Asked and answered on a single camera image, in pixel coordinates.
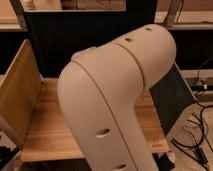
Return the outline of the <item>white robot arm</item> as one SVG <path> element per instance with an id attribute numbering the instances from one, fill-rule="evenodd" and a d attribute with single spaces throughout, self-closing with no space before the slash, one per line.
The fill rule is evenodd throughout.
<path id="1" fill-rule="evenodd" d="M 155 24 L 71 57 L 58 79 L 58 102 L 93 171 L 158 171 L 134 105 L 175 57 L 173 37 Z"/>

